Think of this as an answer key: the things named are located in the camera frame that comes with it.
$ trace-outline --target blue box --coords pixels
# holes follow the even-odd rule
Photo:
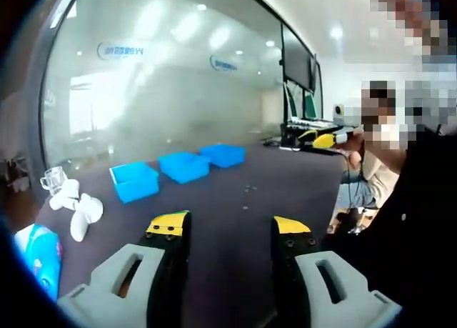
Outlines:
[[[159,192],[159,173],[145,162],[134,162],[109,169],[114,188],[123,203]]]
[[[161,171],[179,184],[209,174],[209,159],[186,151],[159,157]]]
[[[207,156],[212,164],[219,167],[232,167],[244,162],[246,149],[243,147],[217,144],[200,148],[201,155]]]

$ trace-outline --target dark gray table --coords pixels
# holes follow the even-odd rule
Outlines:
[[[119,201],[108,169],[83,174],[81,191],[99,198],[105,210],[82,242],[71,238],[67,209],[54,212],[46,202],[36,223],[60,236],[63,295],[87,284],[91,271],[123,245],[136,243],[154,217],[191,210],[184,327],[255,327],[273,311],[271,218],[298,219],[323,237],[340,178],[339,156],[250,146],[241,166],[214,167],[185,185],[161,174],[159,194],[130,204]],[[246,193],[246,185],[258,189]]]

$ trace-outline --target black screen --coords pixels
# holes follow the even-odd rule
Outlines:
[[[315,84],[311,70],[313,55],[298,40],[296,35],[283,25],[284,60],[286,77],[305,89],[314,92]]]

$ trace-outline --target glass wall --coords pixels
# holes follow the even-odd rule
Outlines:
[[[271,136],[280,60],[281,24],[254,0],[77,0],[46,70],[46,161],[71,173]]]

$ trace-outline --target blue logo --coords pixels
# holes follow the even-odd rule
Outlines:
[[[127,58],[133,55],[143,55],[144,48],[132,46],[117,46],[109,42],[101,42],[97,46],[97,54],[102,60]]]
[[[216,71],[232,72],[238,70],[238,67],[229,64],[228,62],[216,60],[214,55],[209,57],[209,63],[211,64],[211,67],[213,67],[213,69]]]

